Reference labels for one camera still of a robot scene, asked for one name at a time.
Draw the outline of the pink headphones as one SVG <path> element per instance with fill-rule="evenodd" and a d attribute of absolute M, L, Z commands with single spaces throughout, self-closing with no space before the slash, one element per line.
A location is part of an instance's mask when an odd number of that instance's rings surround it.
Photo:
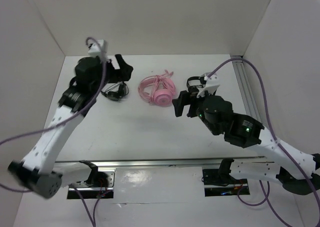
<path fill-rule="evenodd" d="M 144 78 L 137 87 L 139 96 L 150 105 L 168 107 L 176 95 L 176 86 L 171 79 L 173 74 L 166 69 L 163 74 Z"/>

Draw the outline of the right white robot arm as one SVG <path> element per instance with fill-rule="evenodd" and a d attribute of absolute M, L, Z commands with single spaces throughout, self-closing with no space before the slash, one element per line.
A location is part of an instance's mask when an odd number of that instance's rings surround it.
<path fill-rule="evenodd" d="M 226 158 L 221 161 L 218 177 L 223 183 L 252 179 L 282 185 L 290 193 L 308 195 L 320 188 L 319 154 L 304 153 L 272 135 L 271 131 L 253 117 L 235 113 L 232 103 L 221 96 L 205 95 L 197 98 L 188 91 L 180 92 L 172 100 L 175 116 L 198 117 L 214 136 L 223 135 L 224 141 L 254 151 L 269 162 L 246 163 Z"/>

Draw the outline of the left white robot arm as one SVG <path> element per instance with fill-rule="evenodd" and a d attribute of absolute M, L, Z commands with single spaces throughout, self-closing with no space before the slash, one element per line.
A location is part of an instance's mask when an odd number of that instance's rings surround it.
<path fill-rule="evenodd" d="M 8 166 L 8 171 L 22 186 L 44 199 L 50 199 L 60 188 L 77 182 L 92 187 L 99 179 L 108 179 L 88 160 L 80 160 L 61 170 L 55 169 L 54 165 L 75 128 L 96 103 L 101 89 L 106 84 L 130 80 L 133 67 L 121 54 L 116 54 L 115 59 L 118 69 L 110 59 L 103 64 L 99 56 L 83 57 L 77 62 L 75 75 L 59 99 L 47 130 L 21 161 L 12 161 Z"/>

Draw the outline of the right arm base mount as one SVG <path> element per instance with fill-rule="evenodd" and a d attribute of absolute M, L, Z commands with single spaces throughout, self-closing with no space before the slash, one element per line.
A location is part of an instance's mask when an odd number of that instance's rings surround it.
<path fill-rule="evenodd" d="M 223 180 L 219 176 L 218 169 L 203 169 L 201 181 L 205 197 L 236 196 L 239 190 L 240 195 L 250 195 L 247 179 Z"/>

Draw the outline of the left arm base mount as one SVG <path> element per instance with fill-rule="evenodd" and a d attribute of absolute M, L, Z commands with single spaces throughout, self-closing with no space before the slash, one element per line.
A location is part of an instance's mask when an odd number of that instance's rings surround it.
<path fill-rule="evenodd" d="M 92 184 L 77 181 L 72 186 L 79 191 L 84 200 L 113 199 L 115 177 L 115 168 L 100 168 L 98 176 Z"/>

